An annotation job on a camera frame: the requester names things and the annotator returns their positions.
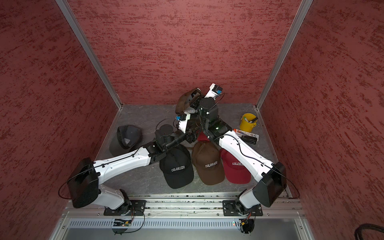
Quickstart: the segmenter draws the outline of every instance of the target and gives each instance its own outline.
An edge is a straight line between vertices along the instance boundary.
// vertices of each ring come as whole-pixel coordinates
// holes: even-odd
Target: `mounting plate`
[[[147,201],[145,200],[131,200],[131,204],[135,209],[135,213],[134,213],[135,216],[143,216],[142,212],[144,212],[145,210],[146,203]],[[107,207],[104,210],[104,216],[131,216],[131,215],[132,215],[131,210],[127,212],[126,210],[119,210],[119,209],[113,210]]]
[[[251,216],[262,216],[263,211],[261,208],[261,205],[255,205],[251,209]],[[237,211],[235,207],[235,201],[230,201],[230,200],[224,200],[223,201],[223,212],[224,216],[241,216]]]

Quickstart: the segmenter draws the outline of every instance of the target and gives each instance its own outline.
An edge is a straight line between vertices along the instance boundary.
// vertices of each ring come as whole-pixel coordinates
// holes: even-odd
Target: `cap brim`
[[[215,185],[221,183],[225,179],[224,168],[221,161],[218,162],[218,165],[214,170],[205,170],[204,168],[200,168],[198,166],[195,167],[201,181],[205,185]]]
[[[194,178],[192,164],[189,164],[189,166],[180,174],[163,174],[168,186],[173,189],[178,189],[190,184]]]
[[[197,140],[199,142],[200,141],[207,141],[207,142],[209,142],[209,139],[207,138],[207,136],[203,132],[200,132],[199,136],[197,137]]]
[[[116,135],[112,138],[112,141],[109,144],[109,152],[112,154],[112,156],[114,156],[114,157],[120,156],[120,155],[126,154],[130,151],[131,151],[131,148],[124,149],[121,147]]]
[[[223,161],[225,177],[231,183],[247,184],[251,181],[251,173],[246,169],[233,169]]]

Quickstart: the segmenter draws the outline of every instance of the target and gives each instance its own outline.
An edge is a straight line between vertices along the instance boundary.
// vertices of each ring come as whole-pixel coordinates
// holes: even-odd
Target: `aluminum frame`
[[[231,219],[236,220],[239,216],[223,215],[223,200],[234,200],[240,192],[211,192],[211,193],[180,193],[180,194],[151,194],[131,195],[131,200],[146,200],[146,219]],[[313,240],[310,229],[306,222],[306,215],[299,199],[289,199],[284,191],[276,199],[270,208],[262,207],[263,216],[256,218],[279,218],[295,219],[298,233],[302,240]],[[97,205],[88,205],[75,209],[72,202],[68,201],[56,231],[50,240],[62,240],[68,225],[73,218],[84,220],[111,219],[111,216],[103,215],[104,208]]]
[[[75,35],[77,37],[77,39],[79,40],[80,44],[83,46],[84,51],[86,52],[89,59],[91,60],[91,63],[93,64],[94,68],[96,69],[97,73],[99,74],[99,76],[100,76],[101,80],[103,81],[105,87],[107,88],[109,94],[113,98],[113,101],[115,102],[116,106],[118,107],[118,109],[121,109],[123,103],[121,102],[118,94],[116,93],[115,89],[113,88],[106,72],[103,69],[103,66],[101,65],[99,59],[97,58],[95,52],[93,51],[87,37],[85,36],[79,23],[77,22],[77,19],[74,16],[68,2],[66,0],[56,0],[56,3],[57,3],[57,5],[59,5],[59,8],[60,8],[61,12],[63,13],[65,19],[67,19],[69,25],[71,26],[73,32],[75,33]]]
[[[292,25],[288,31],[287,36],[285,37],[284,43],[281,47],[281,50],[279,52],[279,55],[277,56],[277,59],[275,61],[275,65],[272,68],[271,74],[269,75],[265,86],[263,88],[263,91],[260,94],[260,97],[256,103],[256,109],[260,110],[261,106],[263,105],[263,102],[269,92],[269,90],[272,87],[273,82],[275,81],[275,78],[280,70],[281,65],[284,62],[285,57],[287,56],[289,49],[291,48],[291,45],[293,43],[293,40],[295,39],[297,32],[300,29],[301,24],[303,23],[303,20],[305,18],[305,15],[307,15],[307,12],[312,4],[313,0],[303,0],[299,6],[299,9],[297,10],[296,16],[293,19]]]

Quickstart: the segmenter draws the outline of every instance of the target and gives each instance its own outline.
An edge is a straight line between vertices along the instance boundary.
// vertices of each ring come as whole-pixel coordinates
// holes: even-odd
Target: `brown baseball cap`
[[[201,181],[215,185],[225,179],[223,164],[217,147],[211,142],[197,142],[192,151],[192,164]]]

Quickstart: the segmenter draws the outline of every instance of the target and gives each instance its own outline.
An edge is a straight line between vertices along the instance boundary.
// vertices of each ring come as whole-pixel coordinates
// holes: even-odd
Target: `vent grille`
[[[68,228],[111,228],[114,218],[73,218]]]
[[[114,218],[73,218],[68,228],[139,228],[143,219],[135,219],[130,227],[113,227]],[[183,228],[183,229],[233,229],[239,228],[238,219],[146,219],[143,228]]]

